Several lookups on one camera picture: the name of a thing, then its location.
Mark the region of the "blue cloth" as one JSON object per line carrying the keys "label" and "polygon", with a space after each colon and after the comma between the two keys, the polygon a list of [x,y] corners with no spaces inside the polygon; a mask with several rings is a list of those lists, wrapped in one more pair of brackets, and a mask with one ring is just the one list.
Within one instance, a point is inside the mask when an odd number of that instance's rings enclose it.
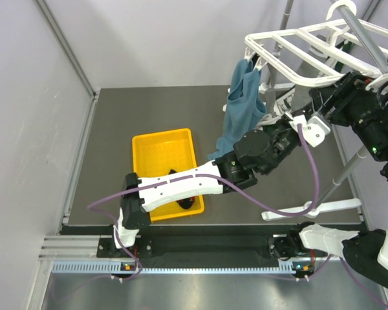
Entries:
{"label": "blue cloth", "polygon": [[248,131],[255,128],[266,114],[266,106],[259,97],[260,71],[252,61],[240,60],[233,72],[226,100],[222,136],[217,139],[215,152],[208,155],[215,160],[233,150]]}

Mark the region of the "white clip hanger frame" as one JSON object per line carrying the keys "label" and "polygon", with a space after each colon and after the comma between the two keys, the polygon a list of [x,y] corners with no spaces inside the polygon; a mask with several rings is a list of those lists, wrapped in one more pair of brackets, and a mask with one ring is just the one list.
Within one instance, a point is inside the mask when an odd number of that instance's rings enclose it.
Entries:
{"label": "white clip hanger frame", "polygon": [[[296,28],[287,29],[285,27],[281,27],[279,30],[291,30],[291,29],[296,29]],[[382,48],[385,48],[388,50],[388,38],[387,37],[381,36],[380,34],[375,34],[374,32],[369,32],[368,34],[370,35],[371,39],[379,47],[382,47]],[[304,51],[307,54],[309,54],[310,56],[312,56],[313,58],[317,59],[319,62],[327,65],[328,67],[333,68],[334,70],[336,70],[336,68],[335,68],[336,64],[340,63],[340,62],[332,59],[331,57],[326,56],[324,53],[320,52],[318,49],[314,48],[311,44],[307,43],[305,40],[301,39],[297,35],[289,35],[289,36],[286,36],[285,39],[287,41],[291,42],[296,47],[300,48],[302,51]],[[291,51],[289,51],[288,49],[279,46],[276,43],[276,41],[274,41],[273,39],[261,39],[261,40],[259,40],[259,43],[262,44],[262,46],[268,52],[273,53],[275,56],[277,56],[279,58],[280,61],[282,61],[287,66],[289,66],[295,72],[297,72],[300,64],[302,62],[305,62],[301,58],[299,58],[297,55],[295,55]],[[366,49],[364,49],[360,45],[356,45],[354,43],[351,43],[350,41],[344,40],[342,37],[339,37],[336,40],[335,46],[336,46],[336,48],[340,49],[341,51],[350,54],[352,57],[355,57],[355,58],[357,58],[357,59],[359,59],[359,60],[361,60],[369,65],[375,65],[375,62],[372,59],[372,57],[370,56],[370,54],[368,53],[368,51],[366,51]],[[257,58],[257,62],[258,62],[259,56],[257,54],[254,54],[251,58],[253,58],[254,56],[258,57]],[[265,65],[263,68],[267,69],[267,71],[268,71],[268,65]],[[274,88],[280,87],[280,85],[277,84],[277,77],[279,77],[279,76],[283,76],[288,81],[289,85],[295,85],[292,82],[290,82],[287,77],[285,77],[284,75],[280,74],[277,71],[276,84],[275,84]],[[318,71],[317,78],[318,77],[320,78],[321,76],[322,76],[322,73],[320,71]],[[266,77],[263,79],[263,82],[260,86],[260,90],[262,93],[265,93],[266,89],[267,89],[267,86],[265,85],[265,81],[266,81]]]}

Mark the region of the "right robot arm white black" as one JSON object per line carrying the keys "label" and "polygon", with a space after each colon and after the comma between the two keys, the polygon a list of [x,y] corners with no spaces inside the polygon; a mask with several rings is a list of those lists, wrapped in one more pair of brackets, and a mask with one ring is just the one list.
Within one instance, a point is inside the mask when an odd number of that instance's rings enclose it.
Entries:
{"label": "right robot arm white black", "polygon": [[[350,127],[388,182],[388,79],[372,80],[357,72],[309,92],[312,104],[329,123]],[[357,232],[314,222],[294,226],[286,236],[291,253],[319,250],[343,258],[357,273],[388,289],[388,228]]]}

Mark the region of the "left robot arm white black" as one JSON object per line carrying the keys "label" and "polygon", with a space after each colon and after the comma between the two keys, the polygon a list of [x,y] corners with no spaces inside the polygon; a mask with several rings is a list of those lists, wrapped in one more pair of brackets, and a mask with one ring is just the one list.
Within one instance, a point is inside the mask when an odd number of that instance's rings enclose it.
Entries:
{"label": "left robot arm white black", "polygon": [[241,192],[257,183],[256,173],[271,173],[297,146],[303,145],[302,125],[277,123],[247,132],[232,151],[199,167],[151,178],[128,174],[111,248],[118,255],[127,256],[140,230],[151,225],[150,213],[156,208],[201,195]]}

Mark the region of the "grey striped sock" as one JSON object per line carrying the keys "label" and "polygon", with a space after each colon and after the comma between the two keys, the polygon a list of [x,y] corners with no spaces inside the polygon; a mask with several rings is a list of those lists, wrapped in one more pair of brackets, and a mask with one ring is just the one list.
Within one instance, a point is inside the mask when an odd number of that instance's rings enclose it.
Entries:
{"label": "grey striped sock", "polygon": [[[300,64],[297,73],[304,78],[316,78],[318,76],[318,70],[307,62],[302,62]],[[291,103],[292,112],[303,108],[307,103],[310,102],[309,90],[309,87],[295,85],[294,95]]]}

